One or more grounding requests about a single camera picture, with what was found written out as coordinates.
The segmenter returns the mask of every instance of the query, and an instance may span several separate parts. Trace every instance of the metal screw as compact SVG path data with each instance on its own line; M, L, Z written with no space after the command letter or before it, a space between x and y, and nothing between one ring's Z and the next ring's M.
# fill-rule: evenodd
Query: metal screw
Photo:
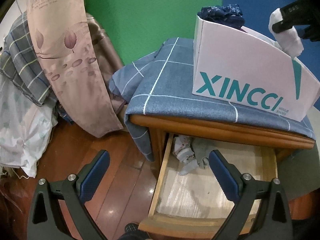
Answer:
M280 181L277 178L273 179L273 182L274 182L274 184L278 184L278 185L280 184Z
M76 178L75 174L70 174L68 176L68 180L70 180L70 181L74 180L75 178Z
M45 179L39 179L39 185L43 185L45 183Z
M245 180L250 180L250 179L252 179L252 176L249 173L245 173L245 174L243 174L243 178Z

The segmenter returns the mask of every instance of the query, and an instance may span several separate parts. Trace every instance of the gray cloth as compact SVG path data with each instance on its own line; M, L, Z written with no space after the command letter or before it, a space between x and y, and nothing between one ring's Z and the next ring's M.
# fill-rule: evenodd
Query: gray cloth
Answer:
M0 73L6 75L38 106L42 106L46 98L52 103L57 102L34 52L27 12L15 20L5 38L4 50L0 56Z
M124 121L139 150L149 161L153 161L154 158L148 129L131 123L128 119L130 114L168 115L232 122L291 131L315 139L308 117L297 122L253 107L193 95L192 39L168 39L154 59L139 66L136 63L135 65L139 71L148 66L142 73L144 77L141 78L138 87L135 83L131 88L133 77L140 75L134 67L125 66L118 70L119 73L116 72L115 75L122 75L124 78L120 80L121 84L117 84L119 80L116 79L113 82L116 87L125 87L123 90L133 91L137 87L132 98L125 99L130 103Z
M199 167L204 169L205 166L209 165L209 153L217 149L214 145L214 141L203 138L194 138L191 146Z

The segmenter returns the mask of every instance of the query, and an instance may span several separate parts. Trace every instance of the wooden floor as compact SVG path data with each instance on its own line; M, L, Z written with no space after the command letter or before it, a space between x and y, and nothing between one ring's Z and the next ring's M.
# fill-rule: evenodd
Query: wooden floor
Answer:
M21 213L17 207L6 201L9 210L6 216L19 240L26 239L29 208L38 180L63 180L89 163L100 149L110 153L110 166L93 199L85 206L101 231L109 240L118 239L127 223L140 222L148 215L156 185L154 169L152 163L146 161L139 152L129 133L113 132L97 139L76 124L69 125L60 120L53 132L52 141L40 159L36 178L1 180L0 189L15 201L22 211ZM309 217L318 207L318 200L319 194L313 193L291 201L293 218ZM81 239L64 201L60 202L60 206L72 236Z

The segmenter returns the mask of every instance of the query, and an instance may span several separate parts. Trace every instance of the blue clamp pad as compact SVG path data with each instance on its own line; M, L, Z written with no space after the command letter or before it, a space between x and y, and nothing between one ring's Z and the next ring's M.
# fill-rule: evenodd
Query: blue clamp pad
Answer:
M239 170L233 164L228 163L219 150L210 152L209 166L227 199L236 204L243 188Z
M106 150L100 150L93 161L81 169L78 174L76 189L82 203L92 199L109 164L109 153Z

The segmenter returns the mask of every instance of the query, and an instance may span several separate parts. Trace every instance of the green wall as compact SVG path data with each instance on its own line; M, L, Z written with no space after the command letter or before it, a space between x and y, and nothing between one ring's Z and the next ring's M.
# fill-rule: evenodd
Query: green wall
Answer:
M221 0L84 0L108 33L124 64L171 37L193 38L196 13Z

